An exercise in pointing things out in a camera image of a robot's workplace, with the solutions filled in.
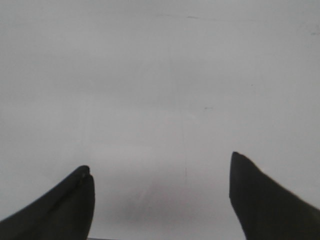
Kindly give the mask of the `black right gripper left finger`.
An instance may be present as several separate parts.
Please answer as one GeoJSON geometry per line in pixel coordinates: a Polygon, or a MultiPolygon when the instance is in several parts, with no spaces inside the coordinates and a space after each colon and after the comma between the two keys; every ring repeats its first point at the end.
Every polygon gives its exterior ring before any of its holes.
{"type": "Polygon", "coordinates": [[[85,240],[95,209],[95,183],[87,165],[0,222],[2,240],[85,240]]]}

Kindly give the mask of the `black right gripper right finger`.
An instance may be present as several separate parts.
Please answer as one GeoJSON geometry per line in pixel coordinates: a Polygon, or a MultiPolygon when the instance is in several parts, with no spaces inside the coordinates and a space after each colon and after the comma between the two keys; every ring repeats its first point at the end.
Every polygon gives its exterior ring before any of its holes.
{"type": "Polygon", "coordinates": [[[233,152],[229,198],[247,240],[318,240],[320,211],[233,152]]]}

